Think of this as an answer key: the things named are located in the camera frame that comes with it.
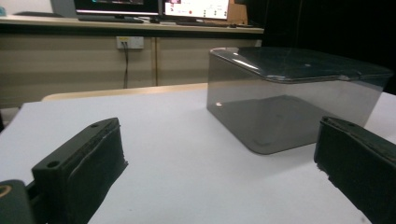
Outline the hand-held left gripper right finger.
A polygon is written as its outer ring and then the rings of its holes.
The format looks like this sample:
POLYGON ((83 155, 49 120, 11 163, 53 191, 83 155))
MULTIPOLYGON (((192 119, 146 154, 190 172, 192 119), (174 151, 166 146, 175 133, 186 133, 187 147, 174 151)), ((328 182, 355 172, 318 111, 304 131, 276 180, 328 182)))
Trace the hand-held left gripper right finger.
POLYGON ((346 120, 320 121, 314 162, 373 224, 396 224, 396 145, 346 120))

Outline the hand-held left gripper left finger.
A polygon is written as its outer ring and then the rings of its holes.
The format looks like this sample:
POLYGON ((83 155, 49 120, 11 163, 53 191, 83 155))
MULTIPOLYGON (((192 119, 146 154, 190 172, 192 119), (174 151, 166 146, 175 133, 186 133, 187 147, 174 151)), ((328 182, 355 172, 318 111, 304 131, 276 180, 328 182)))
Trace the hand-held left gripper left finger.
POLYGON ((87 224, 128 166, 116 118, 95 122, 32 168, 47 224, 87 224))

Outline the transparent grey hinged plastic box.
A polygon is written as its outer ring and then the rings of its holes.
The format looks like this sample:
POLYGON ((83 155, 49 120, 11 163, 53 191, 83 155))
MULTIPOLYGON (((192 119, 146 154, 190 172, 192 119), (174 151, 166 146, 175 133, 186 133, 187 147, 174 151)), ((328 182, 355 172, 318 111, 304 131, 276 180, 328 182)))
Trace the transparent grey hinged plastic box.
POLYGON ((316 142, 324 117, 365 125, 392 75, 311 49, 216 48, 206 108, 249 150, 268 155, 316 142))

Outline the long beige wooden desk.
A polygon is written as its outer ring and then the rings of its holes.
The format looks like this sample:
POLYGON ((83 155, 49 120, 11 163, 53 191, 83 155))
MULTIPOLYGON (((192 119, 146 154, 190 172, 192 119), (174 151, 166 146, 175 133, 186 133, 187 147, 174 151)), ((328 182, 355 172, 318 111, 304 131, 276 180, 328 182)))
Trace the long beige wooden desk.
POLYGON ((0 108, 62 92, 200 83, 208 52, 258 47, 261 28, 0 18, 0 108), (143 49, 118 49, 117 36, 143 36, 143 49))

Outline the white table cover sheet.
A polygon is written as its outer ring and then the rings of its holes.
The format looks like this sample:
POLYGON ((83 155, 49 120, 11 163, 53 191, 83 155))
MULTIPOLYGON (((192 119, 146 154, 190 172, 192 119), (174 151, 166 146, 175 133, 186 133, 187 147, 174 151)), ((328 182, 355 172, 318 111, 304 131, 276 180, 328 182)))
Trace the white table cover sheet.
POLYGON ((0 132, 0 181, 88 125, 118 118, 128 167, 91 224, 370 224, 314 163, 314 147, 259 155, 206 108, 205 91, 24 105, 0 132))

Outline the black curtain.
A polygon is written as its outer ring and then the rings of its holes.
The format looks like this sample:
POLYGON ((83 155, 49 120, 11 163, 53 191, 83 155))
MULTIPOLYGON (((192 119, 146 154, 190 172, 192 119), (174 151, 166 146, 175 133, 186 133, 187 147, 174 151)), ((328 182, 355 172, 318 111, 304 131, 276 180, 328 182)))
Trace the black curtain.
POLYGON ((313 49, 383 65, 395 72, 396 0, 246 0, 264 46, 313 49))

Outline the black computer keyboard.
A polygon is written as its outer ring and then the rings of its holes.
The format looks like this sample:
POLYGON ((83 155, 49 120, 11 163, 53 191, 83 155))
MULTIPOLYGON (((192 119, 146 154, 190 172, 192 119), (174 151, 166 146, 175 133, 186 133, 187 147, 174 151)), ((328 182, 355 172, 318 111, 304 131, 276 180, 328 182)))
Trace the black computer keyboard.
POLYGON ((142 20, 117 16, 78 16, 79 21, 144 23, 142 20))

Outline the dark mouse pad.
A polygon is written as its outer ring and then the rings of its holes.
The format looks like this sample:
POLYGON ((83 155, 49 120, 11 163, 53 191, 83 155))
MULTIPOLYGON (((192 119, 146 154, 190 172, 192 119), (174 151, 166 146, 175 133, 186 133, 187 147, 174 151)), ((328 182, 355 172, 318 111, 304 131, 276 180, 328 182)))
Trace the dark mouse pad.
POLYGON ((48 18, 63 18, 62 15, 50 12, 33 12, 33 11, 22 11, 14 13, 17 16, 31 16, 31 17, 48 17, 48 18))

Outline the computer monitor with dark screen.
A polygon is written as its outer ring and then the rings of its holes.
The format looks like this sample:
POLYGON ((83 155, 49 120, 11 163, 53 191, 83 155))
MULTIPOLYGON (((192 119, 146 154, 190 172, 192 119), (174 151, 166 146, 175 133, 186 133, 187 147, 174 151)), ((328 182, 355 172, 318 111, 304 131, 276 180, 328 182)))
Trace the computer monitor with dark screen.
POLYGON ((74 0, 77 14, 158 15, 158 0, 74 0))

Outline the brown cardboard box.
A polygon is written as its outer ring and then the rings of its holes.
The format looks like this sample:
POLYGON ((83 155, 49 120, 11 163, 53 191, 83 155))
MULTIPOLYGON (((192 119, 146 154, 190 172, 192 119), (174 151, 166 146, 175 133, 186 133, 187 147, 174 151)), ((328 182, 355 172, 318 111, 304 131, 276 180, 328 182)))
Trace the brown cardboard box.
POLYGON ((227 22, 234 24, 247 24, 247 7, 243 4, 236 4, 235 0, 229 0, 227 22))

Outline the computer monitor with white screen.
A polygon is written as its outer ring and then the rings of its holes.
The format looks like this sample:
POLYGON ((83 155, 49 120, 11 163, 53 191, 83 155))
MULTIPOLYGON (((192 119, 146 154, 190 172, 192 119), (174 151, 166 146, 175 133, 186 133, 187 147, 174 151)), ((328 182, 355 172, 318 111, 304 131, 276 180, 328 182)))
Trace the computer monitor with white screen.
POLYGON ((230 0, 163 0, 166 16, 226 20, 230 0))

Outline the white wall socket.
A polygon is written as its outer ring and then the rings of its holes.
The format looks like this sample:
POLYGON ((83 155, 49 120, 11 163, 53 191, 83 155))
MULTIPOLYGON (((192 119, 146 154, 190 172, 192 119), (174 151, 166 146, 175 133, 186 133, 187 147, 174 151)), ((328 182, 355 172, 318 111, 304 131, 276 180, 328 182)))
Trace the white wall socket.
POLYGON ((118 49, 143 49, 143 36, 117 36, 116 37, 118 49))

